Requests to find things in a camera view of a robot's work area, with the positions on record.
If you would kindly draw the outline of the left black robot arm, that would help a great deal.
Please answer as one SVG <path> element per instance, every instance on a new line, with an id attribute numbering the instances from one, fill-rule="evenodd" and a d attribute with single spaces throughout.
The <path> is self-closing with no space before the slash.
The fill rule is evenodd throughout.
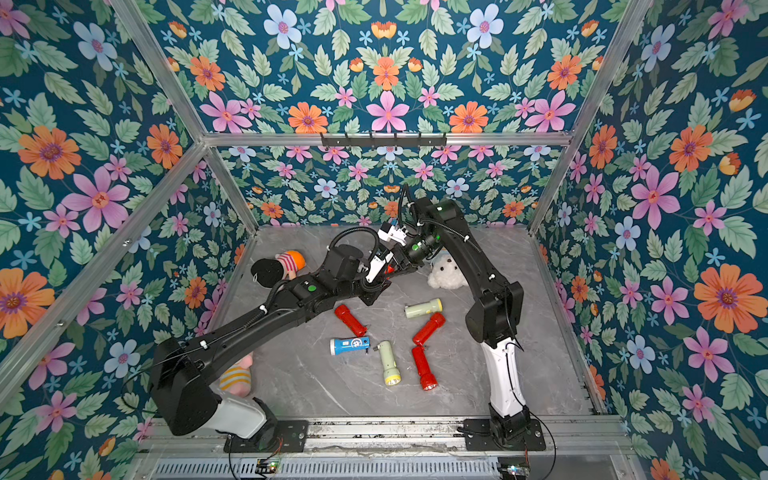
<path id="1" fill-rule="evenodd" d="M 408 268 L 395 252 L 375 257 L 366 272 L 359 269 L 361 259 L 350 245 L 334 246 L 316 271 L 277 283 L 250 312 L 190 341 L 160 343 L 150 369 L 150 395 L 170 432 L 185 436 L 211 429 L 247 440 L 271 437 L 276 420 L 263 401 L 217 389 L 215 382 L 258 346 L 342 300 L 372 305 L 392 277 Z"/>

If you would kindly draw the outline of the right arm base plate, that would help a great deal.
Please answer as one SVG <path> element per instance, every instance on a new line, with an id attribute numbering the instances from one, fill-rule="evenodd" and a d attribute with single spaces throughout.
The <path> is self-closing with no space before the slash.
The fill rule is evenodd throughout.
<path id="1" fill-rule="evenodd" d="M 547 448 L 547 434 L 542 432 L 537 420 L 508 428 L 496 425 L 489 418 L 465 419 L 457 433 L 464 438 L 468 451 L 541 452 Z"/>

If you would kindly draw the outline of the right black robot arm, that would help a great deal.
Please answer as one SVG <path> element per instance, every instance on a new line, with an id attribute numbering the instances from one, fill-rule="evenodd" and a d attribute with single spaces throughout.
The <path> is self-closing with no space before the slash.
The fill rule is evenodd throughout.
<path id="1" fill-rule="evenodd" d="M 403 269 L 412 272 L 428 257 L 445 250 L 473 295 L 465 324 L 481 345 L 488 370 L 489 435 L 497 446 L 510 448 L 531 423 L 517 369 L 523 287 L 508 281 L 489 260 L 455 202 L 410 199 L 405 211 L 411 220 L 406 223 Z"/>

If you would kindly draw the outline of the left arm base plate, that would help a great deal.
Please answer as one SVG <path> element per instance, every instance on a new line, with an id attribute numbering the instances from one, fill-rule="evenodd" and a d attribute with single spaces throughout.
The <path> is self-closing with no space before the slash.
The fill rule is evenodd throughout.
<path id="1" fill-rule="evenodd" d="M 250 439 L 234 436 L 225 442 L 224 451 L 245 453 L 301 453 L 308 438 L 309 422 L 306 420 L 268 420 Z"/>

